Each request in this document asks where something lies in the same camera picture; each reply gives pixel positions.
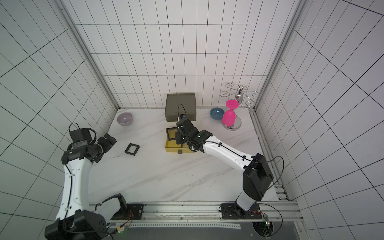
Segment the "black brooch box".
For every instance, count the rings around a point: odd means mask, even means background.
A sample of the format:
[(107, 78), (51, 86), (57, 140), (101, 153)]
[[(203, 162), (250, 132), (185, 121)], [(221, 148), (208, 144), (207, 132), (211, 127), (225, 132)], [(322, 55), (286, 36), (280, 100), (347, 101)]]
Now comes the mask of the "black brooch box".
[(167, 133), (168, 141), (174, 141), (176, 139), (176, 132), (178, 131), (179, 130), (177, 127), (167, 128), (166, 133)]
[(131, 156), (135, 156), (139, 149), (140, 149), (139, 145), (130, 143), (127, 146), (127, 148), (125, 149), (125, 154), (131, 155)]

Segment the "olive three-drawer cabinet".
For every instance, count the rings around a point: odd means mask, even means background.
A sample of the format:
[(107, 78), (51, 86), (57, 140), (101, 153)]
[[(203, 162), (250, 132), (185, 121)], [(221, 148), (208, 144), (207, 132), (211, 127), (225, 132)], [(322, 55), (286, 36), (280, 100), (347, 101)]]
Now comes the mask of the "olive three-drawer cabinet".
[[(167, 122), (178, 122), (179, 120), (188, 117), (191, 121), (195, 121), (197, 117), (196, 94), (194, 93), (172, 93), (167, 94), (165, 117)], [(166, 140), (166, 152), (192, 153), (186, 144), (178, 145), (176, 140)]]

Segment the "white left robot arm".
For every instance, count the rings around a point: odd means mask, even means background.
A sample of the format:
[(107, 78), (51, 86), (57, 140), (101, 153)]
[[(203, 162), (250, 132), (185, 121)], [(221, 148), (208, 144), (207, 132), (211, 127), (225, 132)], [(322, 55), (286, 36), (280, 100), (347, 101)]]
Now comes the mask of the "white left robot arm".
[(116, 194), (91, 211), (89, 204), (89, 176), (117, 140), (109, 134), (97, 137), (91, 128), (70, 131), (72, 143), (63, 153), (65, 183), (59, 212), (53, 224), (45, 228), (48, 240), (101, 240), (112, 237), (107, 224), (113, 217), (124, 218), (128, 207), (124, 197)]

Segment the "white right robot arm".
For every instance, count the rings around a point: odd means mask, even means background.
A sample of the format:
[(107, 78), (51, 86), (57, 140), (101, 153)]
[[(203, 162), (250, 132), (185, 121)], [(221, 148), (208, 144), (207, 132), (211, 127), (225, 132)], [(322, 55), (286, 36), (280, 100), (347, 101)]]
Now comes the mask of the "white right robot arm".
[(266, 158), (261, 154), (254, 156), (232, 148), (212, 133), (193, 128), (187, 131), (178, 127), (175, 133), (178, 144), (187, 144), (193, 152), (209, 154), (223, 161), (242, 174), (242, 191), (235, 201), (235, 209), (242, 212), (260, 202), (273, 185), (274, 176)]

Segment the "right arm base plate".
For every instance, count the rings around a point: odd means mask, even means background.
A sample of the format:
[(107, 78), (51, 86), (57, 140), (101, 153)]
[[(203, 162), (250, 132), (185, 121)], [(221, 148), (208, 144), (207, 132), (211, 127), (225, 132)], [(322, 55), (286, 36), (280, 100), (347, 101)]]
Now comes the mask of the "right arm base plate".
[(223, 220), (261, 220), (263, 218), (258, 204), (253, 204), (248, 211), (245, 211), (235, 203), (223, 203), (219, 207), (219, 212)]

